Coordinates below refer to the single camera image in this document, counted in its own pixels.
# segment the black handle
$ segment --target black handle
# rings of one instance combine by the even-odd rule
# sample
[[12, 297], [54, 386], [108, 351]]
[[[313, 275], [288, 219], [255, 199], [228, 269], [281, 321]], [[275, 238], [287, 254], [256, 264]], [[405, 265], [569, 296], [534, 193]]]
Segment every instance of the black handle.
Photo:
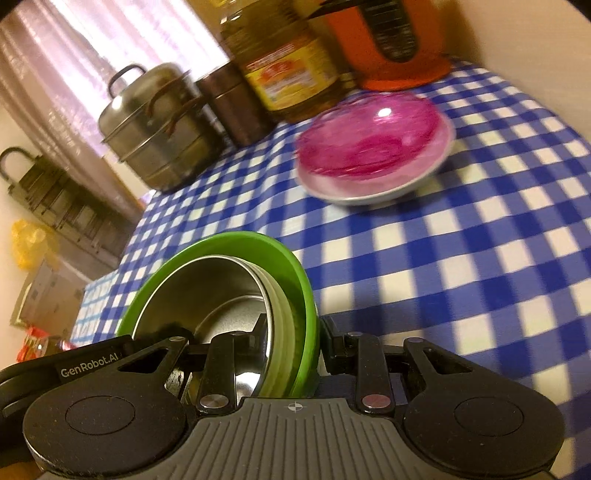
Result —
[[118, 71], [117, 73], [115, 73], [112, 77], [111, 80], [109, 80], [109, 83], [107, 84], [107, 91], [109, 92], [109, 96], [111, 98], [115, 98], [116, 95], [113, 94], [113, 84], [119, 80], [123, 75], [125, 75], [128, 71], [130, 70], [141, 70], [142, 73], [146, 73], [148, 70], [146, 69], [146, 67], [140, 65], [139, 63], [132, 63], [131, 65], [127, 65], [124, 69], [121, 69], [120, 71]]
[[33, 155], [31, 155], [27, 150], [21, 147], [10, 147], [4, 150], [2, 153], [0, 153], [0, 177], [6, 180], [10, 185], [14, 185], [16, 182], [8, 175], [8, 172], [4, 167], [4, 162], [8, 158], [8, 156], [13, 153], [20, 153], [24, 157], [27, 157], [29, 160], [33, 162], [35, 161], [35, 157], [33, 157]]

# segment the stainless steel bowl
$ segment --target stainless steel bowl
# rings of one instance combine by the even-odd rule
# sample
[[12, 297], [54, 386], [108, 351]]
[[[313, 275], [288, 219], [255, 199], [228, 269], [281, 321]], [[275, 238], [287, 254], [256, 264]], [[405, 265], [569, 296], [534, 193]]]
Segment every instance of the stainless steel bowl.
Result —
[[[237, 400], [257, 395], [269, 364], [274, 341], [273, 312], [268, 294], [259, 277], [240, 260], [223, 255], [200, 257], [173, 271], [152, 293], [133, 336], [154, 333], [174, 322], [192, 332], [200, 343], [209, 343], [220, 333], [250, 332], [261, 313], [267, 314], [267, 338], [261, 346], [265, 365], [261, 372], [236, 377]], [[197, 393], [199, 376], [189, 387]]]

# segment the green bowl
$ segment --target green bowl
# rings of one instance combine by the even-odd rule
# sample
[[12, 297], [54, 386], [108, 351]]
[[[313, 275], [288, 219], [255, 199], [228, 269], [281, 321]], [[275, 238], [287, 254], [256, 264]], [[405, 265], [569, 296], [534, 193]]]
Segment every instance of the green bowl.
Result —
[[294, 363], [297, 368], [294, 368], [290, 374], [293, 376], [293, 386], [288, 396], [306, 395], [309, 389], [309, 378], [316, 372], [320, 351], [312, 287], [296, 256], [282, 243], [261, 233], [241, 231], [219, 233], [204, 238], [176, 254], [162, 265], [139, 290], [121, 320], [117, 335], [131, 335], [143, 306], [152, 292], [170, 273], [186, 262], [205, 255], [238, 257], [264, 268], [283, 289], [295, 310], [294, 318], [305, 319], [305, 325], [295, 325], [297, 340]]

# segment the brown canister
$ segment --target brown canister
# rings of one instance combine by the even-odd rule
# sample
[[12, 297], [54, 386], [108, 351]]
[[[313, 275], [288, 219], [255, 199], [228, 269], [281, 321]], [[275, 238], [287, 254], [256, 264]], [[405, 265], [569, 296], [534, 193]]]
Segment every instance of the brown canister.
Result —
[[237, 147], [262, 140], [277, 124], [232, 62], [198, 80], [197, 87]]

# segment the table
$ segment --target table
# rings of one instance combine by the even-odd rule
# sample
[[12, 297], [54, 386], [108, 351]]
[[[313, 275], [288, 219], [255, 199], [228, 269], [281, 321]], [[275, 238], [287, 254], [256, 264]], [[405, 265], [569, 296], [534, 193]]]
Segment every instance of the table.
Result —
[[119, 269], [91, 284], [72, 341], [112, 337], [164, 261], [226, 230], [286, 244], [321, 314], [400, 344], [422, 336], [559, 405], [559, 478], [591, 478], [591, 146], [497, 75], [457, 62], [416, 89], [453, 121], [443, 169], [397, 202], [338, 207], [296, 184], [280, 125], [193, 185], [156, 195]]

